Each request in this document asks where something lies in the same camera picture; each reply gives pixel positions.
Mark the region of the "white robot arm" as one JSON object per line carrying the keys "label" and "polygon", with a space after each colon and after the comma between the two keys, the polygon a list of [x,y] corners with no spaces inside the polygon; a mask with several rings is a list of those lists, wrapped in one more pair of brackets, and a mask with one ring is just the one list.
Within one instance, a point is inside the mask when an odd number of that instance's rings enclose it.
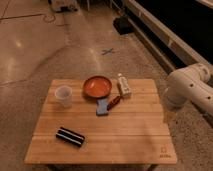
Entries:
{"label": "white robot arm", "polygon": [[196,63],[171,72],[167,77],[164,103],[170,109],[179,109],[187,100],[213,117],[213,87],[207,82],[211,78],[208,67]]}

